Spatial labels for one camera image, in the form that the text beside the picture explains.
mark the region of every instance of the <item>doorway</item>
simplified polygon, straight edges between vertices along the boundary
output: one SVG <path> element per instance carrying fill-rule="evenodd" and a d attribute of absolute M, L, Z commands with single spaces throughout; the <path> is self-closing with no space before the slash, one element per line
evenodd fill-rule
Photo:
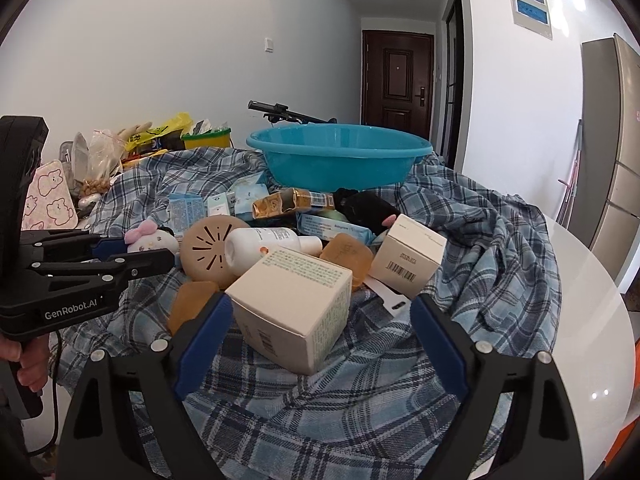
<path fill-rule="evenodd" d="M 362 32 L 362 124 L 430 138 L 433 36 Z"/>
<path fill-rule="evenodd" d="M 460 138 L 465 76 L 465 30 L 462 0 L 454 0 L 447 17 L 447 92 L 440 154 L 447 168 L 454 168 Z"/>

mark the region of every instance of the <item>screw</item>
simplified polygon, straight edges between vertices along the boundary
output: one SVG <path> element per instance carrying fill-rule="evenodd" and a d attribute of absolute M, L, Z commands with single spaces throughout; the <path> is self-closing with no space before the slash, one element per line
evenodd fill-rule
<path fill-rule="evenodd" d="M 169 342 L 166 339 L 156 339 L 151 343 L 151 349 L 154 352 L 164 352 L 169 346 Z"/>
<path fill-rule="evenodd" d="M 553 361 L 553 358 L 551 357 L 551 354 L 549 352 L 538 352 L 538 361 L 540 361 L 541 363 L 548 365 L 551 363 L 551 361 Z"/>
<path fill-rule="evenodd" d="M 476 350 L 481 354 L 490 354 L 494 350 L 494 347 L 488 341 L 478 341 L 476 343 Z"/>
<path fill-rule="evenodd" d="M 104 353 L 104 350 L 102 348 L 98 348 L 97 350 L 91 352 L 91 361 L 93 361 L 94 363 L 102 361 L 105 355 L 106 354 Z"/>

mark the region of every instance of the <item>plastic container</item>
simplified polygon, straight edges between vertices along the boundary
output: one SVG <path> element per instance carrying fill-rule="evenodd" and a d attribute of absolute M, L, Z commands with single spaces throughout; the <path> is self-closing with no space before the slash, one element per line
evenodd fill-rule
<path fill-rule="evenodd" d="M 353 272 L 353 290 L 359 288 L 373 263 L 373 253 L 365 244 L 345 233 L 338 234 L 324 248 L 320 259 Z"/>
<path fill-rule="evenodd" d="M 213 131 L 208 134 L 184 135 L 181 137 L 184 147 L 187 150 L 199 148 L 201 146 L 209 146 L 210 148 L 230 148 L 231 147 L 231 128 Z"/>
<path fill-rule="evenodd" d="M 315 236 L 298 236 L 286 227 L 236 229 L 226 238 L 226 264 L 233 274 L 242 276 L 276 247 L 319 256 L 322 240 Z"/>
<path fill-rule="evenodd" d="M 325 193 L 404 182 L 416 158 L 433 151 L 428 140 L 412 134 L 356 124 L 270 128 L 246 143 L 264 152 L 283 186 Z"/>

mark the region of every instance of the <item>white bottle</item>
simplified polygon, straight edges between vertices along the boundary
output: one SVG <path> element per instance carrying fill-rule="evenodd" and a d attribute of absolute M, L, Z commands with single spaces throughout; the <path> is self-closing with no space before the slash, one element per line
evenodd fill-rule
<path fill-rule="evenodd" d="M 276 247 L 319 256 L 322 240 L 316 236 L 298 236 L 286 227 L 234 229 L 225 241 L 226 264 L 233 274 L 242 276 Z"/>

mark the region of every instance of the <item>yellow plastic bag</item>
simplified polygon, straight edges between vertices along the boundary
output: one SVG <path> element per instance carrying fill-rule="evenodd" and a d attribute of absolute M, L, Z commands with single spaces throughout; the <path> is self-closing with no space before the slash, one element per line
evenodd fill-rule
<path fill-rule="evenodd" d="M 172 134 L 174 132 L 187 132 L 191 126 L 193 126 L 191 116 L 187 112 L 180 112 L 174 118 L 169 119 L 158 128 L 151 128 L 141 134 L 132 135 L 127 141 L 125 149 L 128 152 L 132 152 L 137 146 L 151 142 L 158 137 Z"/>

